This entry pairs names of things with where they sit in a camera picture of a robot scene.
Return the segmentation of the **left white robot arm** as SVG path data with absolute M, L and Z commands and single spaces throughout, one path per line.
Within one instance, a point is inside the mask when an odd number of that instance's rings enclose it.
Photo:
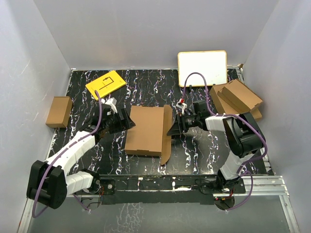
M 94 194 L 100 189 L 99 175 L 87 169 L 69 175 L 70 169 L 106 133 L 119 133 L 135 127 L 125 108 L 104 104 L 96 107 L 76 135 L 55 155 L 31 166 L 26 196 L 50 208 L 59 208 L 67 195 L 81 190 Z

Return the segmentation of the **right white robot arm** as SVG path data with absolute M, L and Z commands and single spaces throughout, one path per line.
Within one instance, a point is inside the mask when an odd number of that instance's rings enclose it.
M 213 116 L 204 100 L 193 103 L 194 112 L 190 111 L 183 102 L 177 106 L 182 108 L 182 112 L 176 114 L 175 121 L 167 132 L 168 136 L 186 133 L 192 127 L 226 134 L 230 151 L 216 179 L 206 182 L 200 179 L 196 186 L 201 191 L 209 189 L 229 192 L 239 182 L 242 164 L 250 160 L 264 146 L 264 137 L 257 122 L 249 112 L 234 116 Z

